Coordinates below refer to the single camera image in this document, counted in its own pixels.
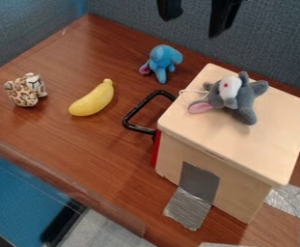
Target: wooden box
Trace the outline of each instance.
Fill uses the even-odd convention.
[[[208,64],[187,89],[228,75],[236,73]],[[220,178],[214,205],[250,223],[270,189],[289,182],[300,152],[300,98],[270,87],[255,101],[252,126],[223,110],[189,114],[183,99],[158,121],[156,172],[178,185],[183,161],[209,171]]]

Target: blue plush elephant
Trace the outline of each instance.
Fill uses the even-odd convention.
[[[160,44],[150,52],[150,59],[139,68],[142,74],[149,74],[152,70],[161,84],[167,82],[166,69],[169,72],[175,71],[175,65],[182,62],[182,55],[169,45]]]

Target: leopard plush toy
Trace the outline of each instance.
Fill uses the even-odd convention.
[[[26,73],[15,81],[7,81],[4,89],[9,99],[22,107],[32,107],[39,102],[40,97],[47,96],[44,82],[34,73]]]

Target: white string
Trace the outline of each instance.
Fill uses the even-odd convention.
[[[184,100],[184,98],[182,97],[182,94],[184,93],[199,93],[199,94],[204,94],[202,97],[198,98],[197,100],[200,100],[200,99],[204,99],[208,96],[209,94],[209,91],[202,91],[202,90],[188,90],[188,89],[183,89],[183,90],[180,90],[179,91],[179,96],[180,96],[180,99],[185,103],[185,104],[189,104],[190,102],[186,102]]]

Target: pink inner ear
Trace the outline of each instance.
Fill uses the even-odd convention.
[[[203,113],[212,108],[211,104],[208,103],[197,103],[188,107],[189,113]]]
[[[149,66],[149,64],[145,64],[145,65],[141,66],[139,68],[139,72],[141,74],[148,74],[148,73],[150,73],[150,66]]]

